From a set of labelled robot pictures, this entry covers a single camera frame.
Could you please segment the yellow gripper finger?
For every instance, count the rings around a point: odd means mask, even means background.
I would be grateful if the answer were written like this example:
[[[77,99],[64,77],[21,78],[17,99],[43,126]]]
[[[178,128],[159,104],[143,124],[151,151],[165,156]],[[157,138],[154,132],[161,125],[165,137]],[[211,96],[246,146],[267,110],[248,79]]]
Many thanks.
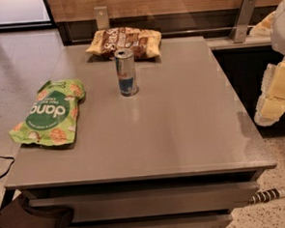
[[[271,24],[273,17],[274,11],[268,14],[250,30],[250,36],[253,38],[269,37],[271,35]]]
[[[277,65],[268,64],[262,79],[254,122],[269,127],[285,113],[285,58]]]

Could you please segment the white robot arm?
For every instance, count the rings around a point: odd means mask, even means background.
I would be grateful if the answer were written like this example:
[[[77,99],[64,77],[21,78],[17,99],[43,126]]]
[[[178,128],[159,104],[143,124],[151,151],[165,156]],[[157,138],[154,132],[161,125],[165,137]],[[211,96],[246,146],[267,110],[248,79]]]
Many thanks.
[[[285,0],[250,30],[250,36],[270,37],[272,50],[283,55],[281,62],[268,64],[265,69],[255,107],[255,124],[269,127],[285,113]]]

